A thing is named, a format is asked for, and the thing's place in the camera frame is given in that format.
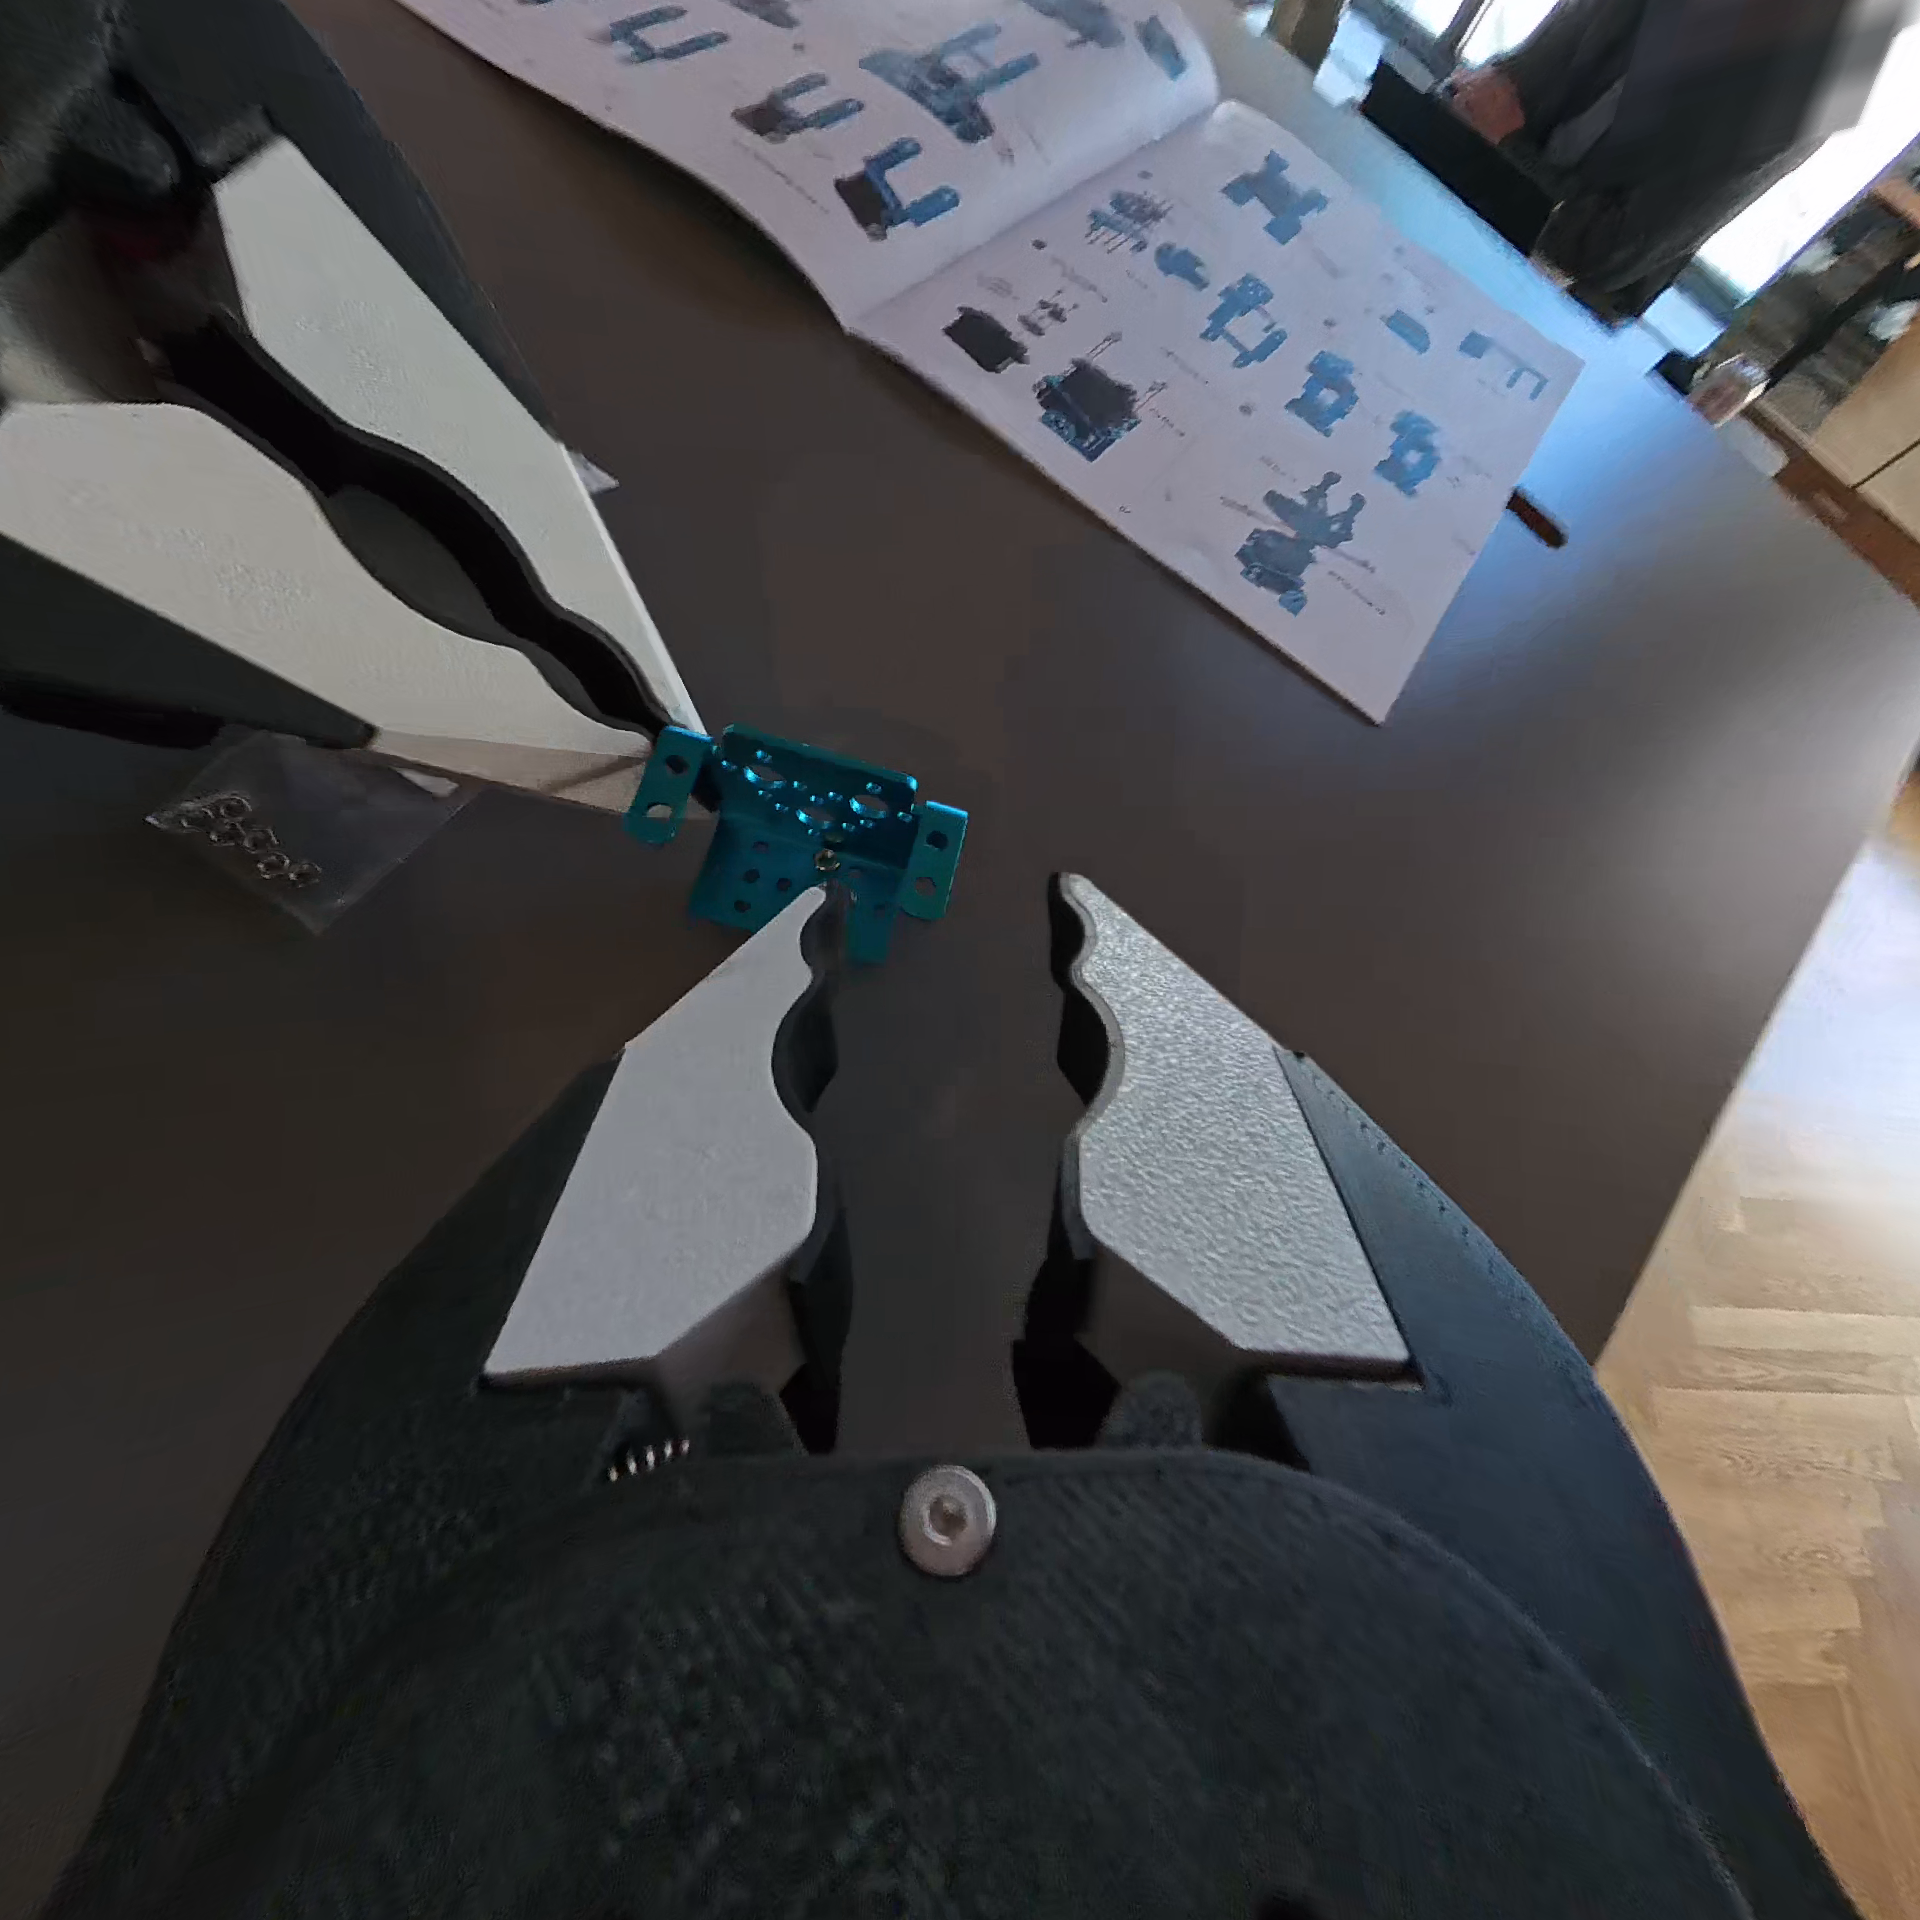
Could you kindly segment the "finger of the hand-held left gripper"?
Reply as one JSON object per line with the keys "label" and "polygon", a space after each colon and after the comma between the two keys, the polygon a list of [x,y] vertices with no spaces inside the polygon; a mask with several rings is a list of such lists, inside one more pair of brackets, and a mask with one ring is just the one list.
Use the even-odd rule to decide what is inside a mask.
{"label": "finger of the hand-held left gripper", "polygon": [[4,536],[370,727],[439,777],[634,804],[649,740],[589,718],[512,645],[461,635],[364,568],[304,483],[185,406],[17,403]]}
{"label": "finger of the hand-held left gripper", "polygon": [[570,446],[288,137],[152,265],[152,339],[472,663],[525,660],[620,737],[705,731]]}

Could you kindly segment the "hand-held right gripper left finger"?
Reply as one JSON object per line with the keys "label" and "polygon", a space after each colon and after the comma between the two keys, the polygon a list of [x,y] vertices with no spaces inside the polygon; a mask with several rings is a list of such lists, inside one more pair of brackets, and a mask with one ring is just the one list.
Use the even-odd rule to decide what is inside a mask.
{"label": "hand-held right gripper left finger", "polygon": [[833,1200],[833,891],[812,887],[618,1056],[488,1381],[795,1381]]}

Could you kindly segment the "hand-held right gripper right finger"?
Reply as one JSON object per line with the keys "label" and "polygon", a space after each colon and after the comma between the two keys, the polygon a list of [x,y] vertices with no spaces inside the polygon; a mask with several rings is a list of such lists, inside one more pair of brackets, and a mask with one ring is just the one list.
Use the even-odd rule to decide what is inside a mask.
{"label": "hand-held right gripper right finger", "polygon": [[1407,1376],[1282,1047],[1085,876],[1052,907],[1071,1339],[1109,1376]]}

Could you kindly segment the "blue metal bracket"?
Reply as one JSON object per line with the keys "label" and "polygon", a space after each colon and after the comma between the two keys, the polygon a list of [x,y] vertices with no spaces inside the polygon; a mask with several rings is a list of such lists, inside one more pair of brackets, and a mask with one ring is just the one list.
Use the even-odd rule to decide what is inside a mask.
{"label": "blue metal bracket", "polygon": [[[688,806],[713,820],[696,918],[757,933],[805,891],[837,888],[848,958],[864,966],[887,958],[901,917],[945,917],[969,833],[969,814],[927,800],[911,775],[751,727],[658,731],[626,830],[664,847]],[[819,847],[840,851],[840,872],[813,868]]]}

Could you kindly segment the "clear nut bag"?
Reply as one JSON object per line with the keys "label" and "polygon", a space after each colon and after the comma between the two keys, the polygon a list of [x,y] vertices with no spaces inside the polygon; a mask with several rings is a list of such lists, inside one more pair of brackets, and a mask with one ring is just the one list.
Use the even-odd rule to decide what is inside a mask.
{"label": "clear nut bag", "polygon": [[243,896],[322,933],[472,798],[444,775],[251,733],[217,749],[146,825]]}

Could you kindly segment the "white instruction booklet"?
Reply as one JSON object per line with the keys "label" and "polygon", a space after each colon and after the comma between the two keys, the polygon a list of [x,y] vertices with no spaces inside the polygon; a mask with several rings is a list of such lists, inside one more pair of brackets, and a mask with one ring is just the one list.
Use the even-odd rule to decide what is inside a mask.
{"label": "white instruction booklet", "polygon": [[1226,100],[1177,5],[407,9],[1376,723],[1581,369]]}

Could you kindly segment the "wooden cabinet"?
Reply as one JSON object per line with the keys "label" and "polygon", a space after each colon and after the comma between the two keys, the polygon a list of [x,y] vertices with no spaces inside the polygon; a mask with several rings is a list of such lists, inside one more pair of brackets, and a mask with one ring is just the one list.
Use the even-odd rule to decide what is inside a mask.
{"label": "wooden cabinet", "polygon": [[1688,395],[1755,425],[1777,484],[1916,605],[1916,139],[1738,309]]}

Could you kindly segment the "dark chair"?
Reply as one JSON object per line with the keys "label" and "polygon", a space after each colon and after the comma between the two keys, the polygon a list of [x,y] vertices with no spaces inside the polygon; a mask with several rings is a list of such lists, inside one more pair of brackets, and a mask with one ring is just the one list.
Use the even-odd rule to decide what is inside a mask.
{"label": "dark chair", "polygon": [[1420,87],[1387,56],[1376,64],[1361,115],[1488,224],[1533,255],[1553,220],[1549,190],[1495,142],[1469,128],[1439,87]]}

